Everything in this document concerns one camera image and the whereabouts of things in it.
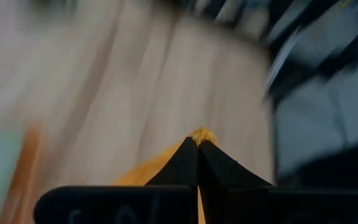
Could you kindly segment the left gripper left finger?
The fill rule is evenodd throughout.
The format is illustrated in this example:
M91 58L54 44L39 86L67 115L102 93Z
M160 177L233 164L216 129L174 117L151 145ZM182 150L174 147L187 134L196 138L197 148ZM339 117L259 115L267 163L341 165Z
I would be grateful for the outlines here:
M35 204L35 223L197 223L198 147L187 137L145 185L63 186Z

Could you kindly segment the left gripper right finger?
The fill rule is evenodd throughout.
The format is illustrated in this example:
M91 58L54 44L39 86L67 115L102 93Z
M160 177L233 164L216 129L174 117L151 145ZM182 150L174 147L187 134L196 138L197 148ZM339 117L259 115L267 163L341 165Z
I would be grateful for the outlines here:
M207 223L358 223L358 146L311 161L280 185L209 141L199 150Z

